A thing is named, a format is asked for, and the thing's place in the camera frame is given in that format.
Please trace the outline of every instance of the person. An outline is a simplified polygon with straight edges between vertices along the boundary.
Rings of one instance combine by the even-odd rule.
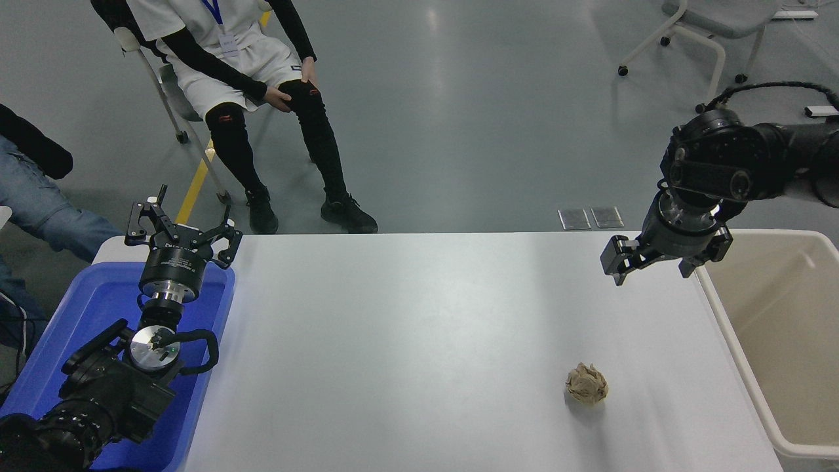
[[[55,251],[69,249],[92,262],[99,246],[122,232],[105,218],[74,207],[49,178],[61,179],[72,168],[73,156],[66,149],[0,104],[0,206],[12,209],[9,222]],[[0,344],[29,355],[46,325],[25,282],[0,256]]]
[[[166,54],[216,154],[245,188],[251,229],[276,233],[279,221],[259,179],[243,110],[266,102],[294,112],[310,158],[325,184],[320,215],[349,233],[376,233],[376,221],[347,192],[335,134],[317,87],[317,57],[290,0],[268,0],[296,49],[263,34],[264,0],[128,0],[143,37]]]

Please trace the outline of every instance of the jeans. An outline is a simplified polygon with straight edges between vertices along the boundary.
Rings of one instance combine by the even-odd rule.
[[[92,262],[106,239],[122,234],[105,218],[73,207],[55,183],[28,157],[15,149],[0,149],[0,206],[12,208],[9,219],[23,231],[43,239],[55,251],[69,249],[78,258]],[[20,311],[6,298],[23,308],[28,318],[27,348],[31,352],[47,325],[44,312],[26,291],[23,280],[15,278],[0,257],[0,344],[17,348],[21,344]]]

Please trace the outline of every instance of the concrete floor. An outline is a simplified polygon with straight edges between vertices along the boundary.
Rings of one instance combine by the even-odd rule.
[[[618,62],[663,21],[658,0],[614,2],[297,2],[353,196],[386,233],[561,230],[563,207],[617,206],[634,237],[661,177],[670,130],[701,102],[713,53],[675,38]],[[773,22],[749,81],[813,81],[839,90],[839,3],[811,22]],[[60,186],[79,207],[122,227],[131,203],[168,184],[174,216],[197,166],[137,58],[125,57],[87,2],[0,3],[0,102],[70,150]],[[272,18],[268,30],[283,37]],[[725,40],[722,86],[751,41]],[[811,123],[815,92],[735,97],[743,122]],[[198,123],[201,141],[208,133]],[[281,233],[338,233],[320,220],[322,182],[294,117],[248,115],[257,168]],[[241,188],[217,167],[248,231]],[[223,208],[207,182],[189,224]],[[796,228],[839,242],[834,210],[790,199],[754,202],[731,228]],[[0,250],[46,312],[85,265],[7,226]],[[8,357],[0,358],[8,373]],[[0,383],[5,378],[0,372]]]

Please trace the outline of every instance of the blue lanyard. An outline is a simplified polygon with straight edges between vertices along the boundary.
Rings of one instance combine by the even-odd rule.
[[[221,21],[221,8],[218,7],[218,0],[212,0],[212,5],[210,5],[207,0],[201,0],[201,2],[204,3],[204,6],[207,7],[208,10],[210,10],[212,17],[216,19],[216,23],[220,25],[224,23]]]

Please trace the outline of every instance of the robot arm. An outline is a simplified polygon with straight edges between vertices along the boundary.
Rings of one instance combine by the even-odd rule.
[[[673,129],[660,169],[641,234],[613,236],[600,256],[616,285],[661,260],[681,259],[683,277],[722,260],[733,241],[726,223],[752,200],[787,195],[839,207],[839,119],[745,126],[711,109]]]
[[[178,333],[184,304],[201,291],[207,262],[223,269],[236,255],[242,232],[233,228],[227,207],[221,224],[209,231],[172,223],[157,197],[135,202],[126,232],[126,244],[146,244],[149,257],[139,288],[149,300],[142,306],[137,330],[125,319],[77,350],[61,372],[62,399],[36,420],[24,414],[0,418],[0,470],[34,472],[88,470],[109,443],[128,438],[141,443],[175,398],[169,384],[177,375],[206,372],[218,361],[218,342],[209,330]],[[154,232],[141,224],[147,218]],[[218,254],[211,245],[226,239]],[[184,367],[180,344],[204,339],[209,361]]]

